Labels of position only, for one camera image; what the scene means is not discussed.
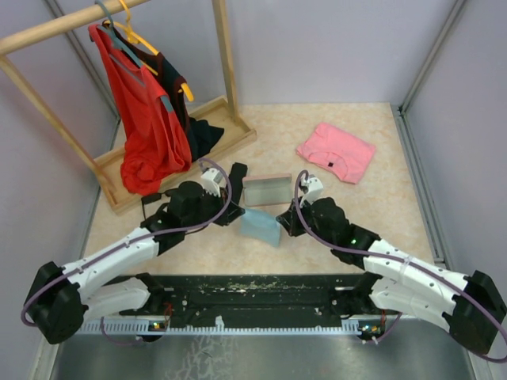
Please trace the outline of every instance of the folded pink shirt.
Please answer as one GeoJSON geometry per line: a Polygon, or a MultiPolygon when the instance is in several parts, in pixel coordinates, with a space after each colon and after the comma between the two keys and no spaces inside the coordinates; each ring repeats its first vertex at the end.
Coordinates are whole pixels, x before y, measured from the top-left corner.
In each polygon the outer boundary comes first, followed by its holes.
{"type": "Polygon", "coordinates": [[[320,123],[296,152],[334,173],[340,181],[357,184],[375,153],[375,146],[328,123],[320,123]]]}

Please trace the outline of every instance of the wooden pole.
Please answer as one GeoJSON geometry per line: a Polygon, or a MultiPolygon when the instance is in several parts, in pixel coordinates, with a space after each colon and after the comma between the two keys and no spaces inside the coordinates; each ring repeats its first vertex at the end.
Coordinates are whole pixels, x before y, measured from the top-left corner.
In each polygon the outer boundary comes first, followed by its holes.
{"type": "MultiPolygon", "coordinates": [[[[149,0],[124,0],[129,8],[148,2],[149,0]]],[[[118,0],[104,2],[105,7],[111,14],[124,10],[118,0]]],[[[98,5],[89,6],[74,13],[66,14],[43,24],[33,26],[22,32],[0,39],[0,55],[7,55],[13,51],[26,48],[27,46],[44,41],[53,36],[58,36],[69,30],[79,28],[91,22],[105,17],[104,11],[98,5]]]]}
{"type": "Polygon", "coordinates": [[[41,95],[34,90],[32,85],[23,77],[23,74],[14,66],[10,60],[0,55],[0,69],[13,81],[14,85],[32,102],[37,110],[51,123],[53,128],[63,137],[63,139],[71,146],[71,148],[78,154],[78,156],[85,162],[85,164],[95,173],[99,181],[103,178],[107,185],[114,189],[114,184],[110,178],[104,173],[101,167],[94,161],[94,159],[86,152],[85,148],[79,141],[71,134],[71,132],[63,125],[58,116],[49,108],[44,102],[41,95]]]}
{"type": "Polygon", "coordinates": [[[219,39],[220,58],[222,59],[223,80],[227,92],[227,102],[231,115],[236,123],[239,122],[238,94],[234,79],[234,64],[232,62],[231,35],[227,20],[227,6],[225,0],[213,0],[215,14],[216,35],[219,39]]]}

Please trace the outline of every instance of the white gear rack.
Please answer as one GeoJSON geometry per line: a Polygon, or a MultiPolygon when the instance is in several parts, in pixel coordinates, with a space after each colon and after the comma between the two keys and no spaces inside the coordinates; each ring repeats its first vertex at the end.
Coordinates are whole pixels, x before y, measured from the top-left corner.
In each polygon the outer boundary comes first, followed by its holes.
{"type": "MultiPolygon", "coordinates": [[[[237,336],[256,336],[256,335],[282,335],[282,336],[300,336],[300,335],[360,335],[358,320],[344,320],[341,327],[321,327],[314,328],[252,328],[252,329],[234,329],[224,327],[221,317],[216,318],[215,327],[192,327],[187,326],[182,329],[169,328],[150,330],[154,323],[163,323],[163,319],[104,319],[104,329],[108,335],[237,335],[237,336]]],[[[93,320],[86,322],[76,332],[79,335],[101,335],[101,321],[93,320]]]]}

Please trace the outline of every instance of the metal table surface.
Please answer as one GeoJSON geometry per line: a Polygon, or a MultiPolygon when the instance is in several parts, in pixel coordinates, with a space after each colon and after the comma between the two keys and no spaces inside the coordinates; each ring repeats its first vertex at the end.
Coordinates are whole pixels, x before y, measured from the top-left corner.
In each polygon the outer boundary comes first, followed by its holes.
{"type": "Polygon", "coordinates": [[[103,336],[62,344],[51,380],[467,380],[467,353],[441,329],[401,320],[379,346],[352,336],[165,336],[119,348],[103,336]]]}

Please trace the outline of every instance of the blue hanger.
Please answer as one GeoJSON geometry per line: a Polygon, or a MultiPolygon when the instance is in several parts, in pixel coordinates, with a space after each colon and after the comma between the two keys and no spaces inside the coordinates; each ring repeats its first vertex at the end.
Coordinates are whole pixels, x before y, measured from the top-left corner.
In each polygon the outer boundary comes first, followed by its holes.
{"type": "MultiPolygon", "coordinates": [[[[111,13],[105,7],[104,3],[101,2],[101,0],[95,0],[95,4],[97,4],[98,6],[100,6],[102,8],[102,10],[105,13],[105,16],[109,19],[111,26],[114,27],[114,20],[112,19],[111,13]]],[[[143,61],[141,61],[138,58],[138,56],[135,55],[134,52],[128,48],[127,45],[125,45],[118,37],[116,37],[116,34],[112,29],[105,28],[102,25],[99,25],[97,28],[100,29],[102,32],[105,32],[109,36],[114,48],[124,51],[138,67],[143,66],[143,61]]],[[[120,63],[120,61],[118,61],[112,54],[109,54],[109,57],[111,57],[111,59],[114,60],[118,66],[120,66],[122,69],[127,71],[136,81],[138,81],[141,85],[144,86],[143,81],[141,81],[139,78],[137,78],[134,75],[134,73],[132,73],[127,67],[125,67],[122,63],[120,63]]],[[[164,95],[164,96],[160,97],[160,100],[162,101],[162,104],[164,105],[164,107],[166,107],[166,111],[171,113],[173,111],[173,106],[170,103],[169,98],[166,95],[164,95]]]]}

